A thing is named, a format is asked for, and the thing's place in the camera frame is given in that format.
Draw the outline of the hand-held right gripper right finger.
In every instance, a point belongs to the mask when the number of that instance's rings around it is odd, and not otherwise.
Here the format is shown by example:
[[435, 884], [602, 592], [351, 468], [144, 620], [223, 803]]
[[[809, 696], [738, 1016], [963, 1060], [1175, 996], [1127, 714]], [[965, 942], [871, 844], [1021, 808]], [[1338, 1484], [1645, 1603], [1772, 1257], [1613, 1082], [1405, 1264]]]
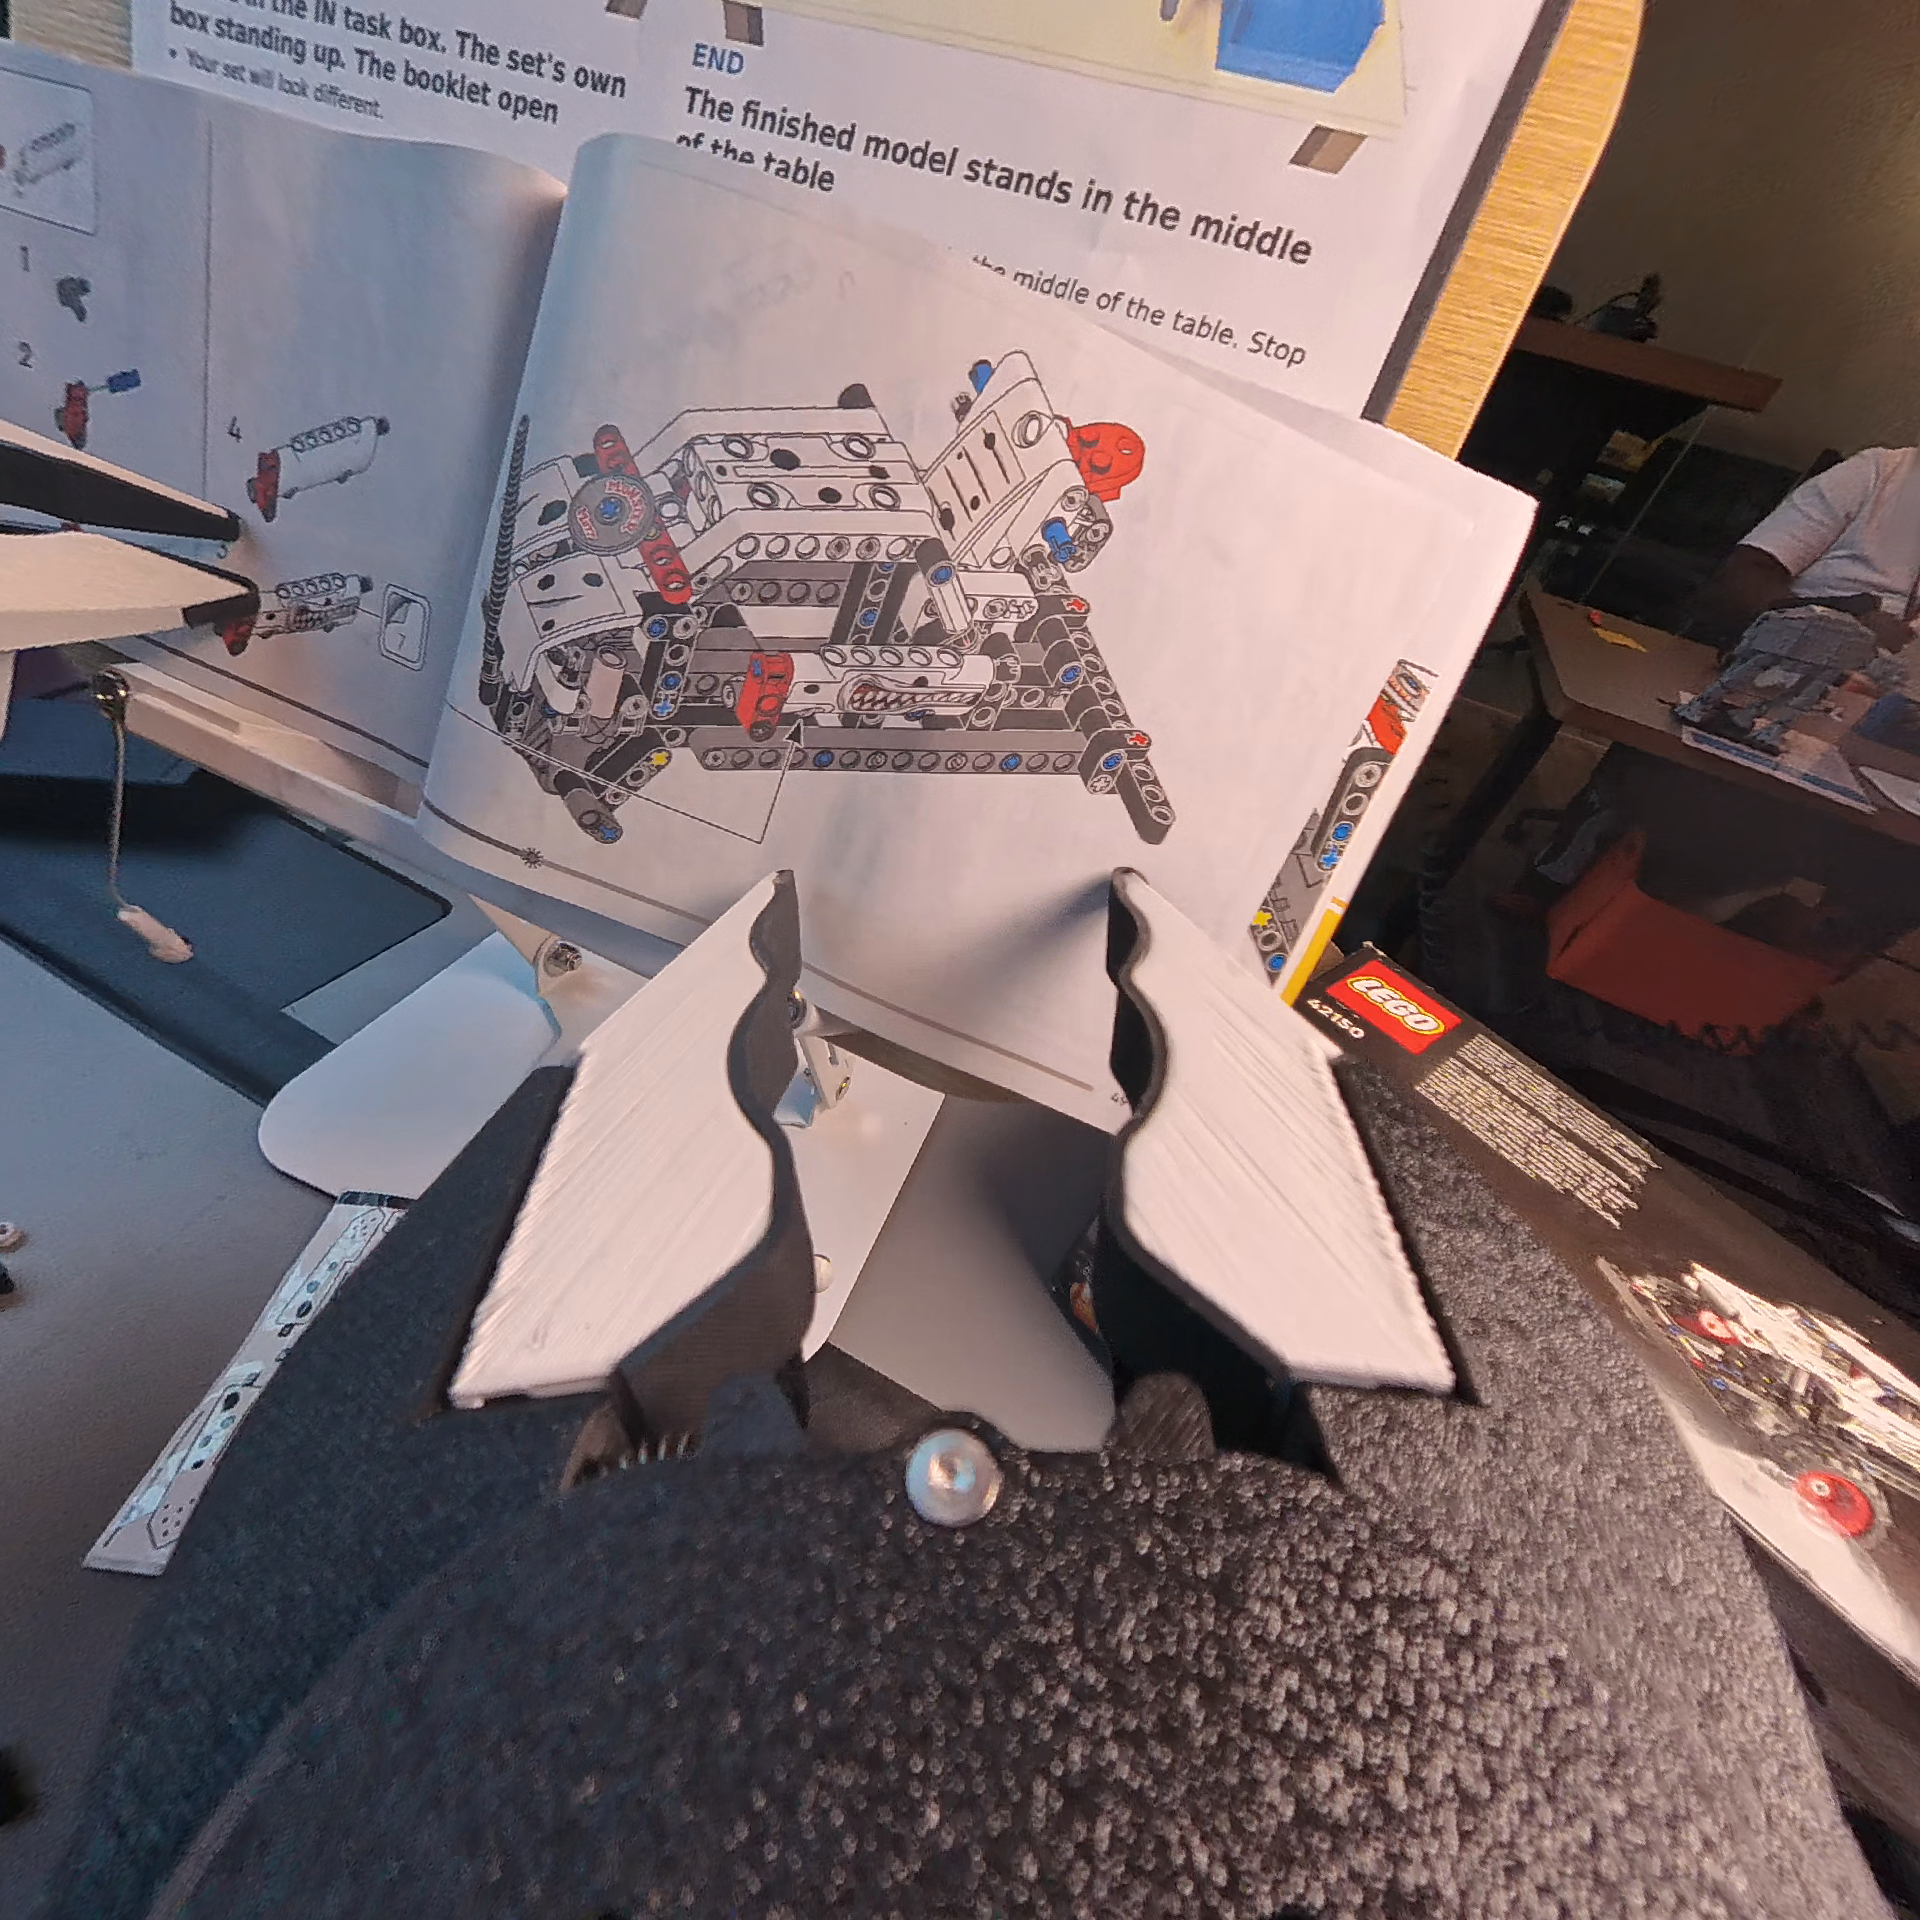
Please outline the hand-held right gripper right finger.
[[1112, 877], [1112, 1249], [1267, 1369], [1449, 1395], [1333, 1045], [1138, 872]]

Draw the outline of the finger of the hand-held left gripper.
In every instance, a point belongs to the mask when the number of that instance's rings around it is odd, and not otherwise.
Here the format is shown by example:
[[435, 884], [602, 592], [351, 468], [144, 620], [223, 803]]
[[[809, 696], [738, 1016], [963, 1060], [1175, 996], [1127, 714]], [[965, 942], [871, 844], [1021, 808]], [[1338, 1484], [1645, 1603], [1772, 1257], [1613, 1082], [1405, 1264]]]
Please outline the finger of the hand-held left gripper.
[[242, 521], [204, 498], [2, 420], [2, 505], [76, 525], [233, 542]]
[[2, 542], [2, 644], [215, 627], [257, 613], [252, 581], [123, 542]]

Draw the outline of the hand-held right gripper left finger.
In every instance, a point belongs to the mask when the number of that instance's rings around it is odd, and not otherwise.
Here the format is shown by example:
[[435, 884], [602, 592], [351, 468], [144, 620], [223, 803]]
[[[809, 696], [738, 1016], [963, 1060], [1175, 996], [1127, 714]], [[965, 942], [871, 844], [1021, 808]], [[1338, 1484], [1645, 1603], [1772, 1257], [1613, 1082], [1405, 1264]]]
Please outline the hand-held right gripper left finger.
[[813, 1254], [778, 1124], [799, 974], [799, 889], [779, 872], [591, 1034], [452, 1403], [620, 1378], [639, 1406], [705, 1406], [730, 1377], [800, 1355]]

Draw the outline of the building instruction booklet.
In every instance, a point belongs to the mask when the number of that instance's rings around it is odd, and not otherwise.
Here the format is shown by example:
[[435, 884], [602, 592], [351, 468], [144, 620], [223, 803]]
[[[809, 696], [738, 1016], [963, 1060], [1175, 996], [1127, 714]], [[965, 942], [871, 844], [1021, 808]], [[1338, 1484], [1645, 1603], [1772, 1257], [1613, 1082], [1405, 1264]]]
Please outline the building instruction booklet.
[[[84, 452], [57, 378], [133, 372]], [[943, 246], [635, 136], [482, 150], [5, 53], [5, 413], [227, 517], [248, 651], [491, 893], [689, 944], [1115, 1123], [1108, 874], [1229, 950], [1389, 670], [1455, 684], [1524, 504]]]

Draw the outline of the printed task sheet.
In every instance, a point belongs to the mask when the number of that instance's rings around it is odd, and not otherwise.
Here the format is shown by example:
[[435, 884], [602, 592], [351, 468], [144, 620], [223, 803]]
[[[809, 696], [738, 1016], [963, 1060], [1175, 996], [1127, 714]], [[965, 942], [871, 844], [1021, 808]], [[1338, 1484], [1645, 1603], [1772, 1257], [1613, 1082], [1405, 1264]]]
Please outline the printed task sheet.
[[140, 3], [136, 68], [562, 176], [588, 137], [975, 256], [1348, 416], [1563, 4]]

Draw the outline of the black toy set box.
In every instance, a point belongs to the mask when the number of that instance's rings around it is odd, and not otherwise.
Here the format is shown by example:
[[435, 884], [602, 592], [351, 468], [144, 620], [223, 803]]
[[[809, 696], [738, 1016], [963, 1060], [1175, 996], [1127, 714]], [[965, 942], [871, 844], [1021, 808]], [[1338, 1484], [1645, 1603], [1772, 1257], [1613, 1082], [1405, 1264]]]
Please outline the black toy set box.
[[1744, 1533], [1914, 1683], [1915, 1333], [1378, 950], [1296, 1005], [1563, 1257]]

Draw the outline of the white book stand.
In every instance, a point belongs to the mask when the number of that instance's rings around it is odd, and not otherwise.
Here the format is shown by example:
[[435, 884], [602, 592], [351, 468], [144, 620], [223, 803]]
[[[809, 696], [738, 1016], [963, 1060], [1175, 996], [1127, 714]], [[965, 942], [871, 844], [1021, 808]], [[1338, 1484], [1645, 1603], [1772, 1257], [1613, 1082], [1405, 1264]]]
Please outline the white book stand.
[[[324, 1193], [419, 1198], [538, 1065], [570, 1060], [671, 948], [509, 886], [471, 899], [379, 800], [384, 772], [106, 648], [130, 732], [363, 844], [448, 901], [428, 932], [295, 1004], [333, 1046], [268, 1102], [259, 1146]], [[1034, 1450], [1089, 1450], [1113, 1392], [1051, 1304], [1089, 1222], [1105, 1137], [1010, 1098], [911, 1093], [853, 1040], [853, 1091], [795, 1133], [807, 1213], [835, 1259], [824, 1324], [925, 1402], [981, 1412]]]

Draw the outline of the sticker sheet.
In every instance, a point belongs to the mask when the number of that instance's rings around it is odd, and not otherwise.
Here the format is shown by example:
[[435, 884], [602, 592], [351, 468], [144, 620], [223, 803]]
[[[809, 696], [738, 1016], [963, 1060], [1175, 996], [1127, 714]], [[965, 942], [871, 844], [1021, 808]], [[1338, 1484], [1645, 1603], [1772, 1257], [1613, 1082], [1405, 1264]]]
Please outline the sticker sheet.
[[88, 1549], [84, 1569], [144, 1578], [167, 1570], [186, 1524], [266, 1382], [339, 1284], [368, 1259], [410, 1208], [410, 1201], [377, 1192], [346, 1192], [337, 1201], [279, 1281], [239, 1353]]

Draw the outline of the orange chair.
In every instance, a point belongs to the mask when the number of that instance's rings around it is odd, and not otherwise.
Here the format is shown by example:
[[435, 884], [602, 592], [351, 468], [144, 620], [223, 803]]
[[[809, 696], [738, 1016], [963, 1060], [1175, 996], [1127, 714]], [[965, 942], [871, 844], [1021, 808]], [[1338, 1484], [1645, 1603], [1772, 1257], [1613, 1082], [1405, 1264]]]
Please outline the orange chair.
[[1623, 834], [1545, 916], [1548, 976], [1691, 1040], [1763, 1034], [1839, 969], [1642, 891], [1643, 832]]

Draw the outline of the wooden background table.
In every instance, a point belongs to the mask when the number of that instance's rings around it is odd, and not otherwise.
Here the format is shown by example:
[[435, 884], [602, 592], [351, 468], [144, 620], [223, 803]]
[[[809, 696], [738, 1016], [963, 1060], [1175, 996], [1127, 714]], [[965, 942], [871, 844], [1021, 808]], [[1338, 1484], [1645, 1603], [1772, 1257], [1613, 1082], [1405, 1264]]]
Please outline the wooden background table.
[[1643, 388], [1689, 395], [1699, 403], [1739, 413], [1764, 412], [1783, 386], [1778, 374], [1730, 369], [1658, 342], [1629, 342], [1627, 339], [1554, 321], [1524, 318], [1515, 332], [1512, 352], [1623, 378]]

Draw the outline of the wooden board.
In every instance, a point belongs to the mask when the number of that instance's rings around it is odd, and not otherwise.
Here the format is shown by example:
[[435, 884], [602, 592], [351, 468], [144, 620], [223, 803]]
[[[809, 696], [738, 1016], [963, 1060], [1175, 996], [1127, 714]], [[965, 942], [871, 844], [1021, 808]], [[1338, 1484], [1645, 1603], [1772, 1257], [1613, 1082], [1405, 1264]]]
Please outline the wooden board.
[[1643, 3], [1548, 4], [1363, 408], [1456, 457], [1613, 132]]

